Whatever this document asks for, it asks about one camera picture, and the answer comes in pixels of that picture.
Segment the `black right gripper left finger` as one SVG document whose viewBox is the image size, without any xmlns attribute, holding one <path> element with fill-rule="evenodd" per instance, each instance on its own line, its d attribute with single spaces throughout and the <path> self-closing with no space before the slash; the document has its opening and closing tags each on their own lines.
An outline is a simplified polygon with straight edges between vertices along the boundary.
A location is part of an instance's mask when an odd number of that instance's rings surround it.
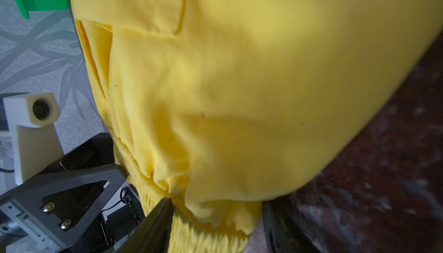
<svg viewBox="0 0 443 253">
<path fill-rule="evenodd" d="M 173 203 L 162 199 L 117 253 L 167 253 L 173 224 Z"/>
</svg>

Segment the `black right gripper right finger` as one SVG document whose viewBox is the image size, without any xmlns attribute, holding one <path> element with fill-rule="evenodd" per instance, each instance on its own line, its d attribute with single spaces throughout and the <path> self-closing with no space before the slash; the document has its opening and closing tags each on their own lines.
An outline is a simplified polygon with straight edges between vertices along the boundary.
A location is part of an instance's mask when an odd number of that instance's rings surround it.
<svg viewBox="0 0 443 253">
<path fill-rule="evenodd" d="M 329 208 L 303 202 L 291 193 L 263 203 L 263 224 L 270 253 L 329 253 L 324 218 Z"/>
</svg>

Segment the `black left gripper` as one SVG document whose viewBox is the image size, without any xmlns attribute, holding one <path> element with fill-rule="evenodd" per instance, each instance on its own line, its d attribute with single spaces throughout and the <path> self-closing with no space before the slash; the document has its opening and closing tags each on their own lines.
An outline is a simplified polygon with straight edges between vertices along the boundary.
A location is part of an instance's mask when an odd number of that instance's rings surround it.
<svg viewBox="0 0 443 253">
<path fill-rule="evenodd" d="M 98 134 L 2 195 L 1 251 L 24 238 L 51 253 L 112 253 L 124 243 L 145 216 L 113 146 Z"/>
</svg>

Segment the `yellow shorts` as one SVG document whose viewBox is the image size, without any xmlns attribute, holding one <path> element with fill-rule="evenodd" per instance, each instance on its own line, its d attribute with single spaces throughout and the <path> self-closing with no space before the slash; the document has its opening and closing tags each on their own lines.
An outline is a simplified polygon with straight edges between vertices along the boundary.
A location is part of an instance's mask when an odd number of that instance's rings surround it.
<svg viewBox="0 0 443 253">
<path fill-rule="evenodd" d="M 443 0 L 70 0 L 95 103 L 171 253 L 240 253 L 443 25 Z"/>
</svg>

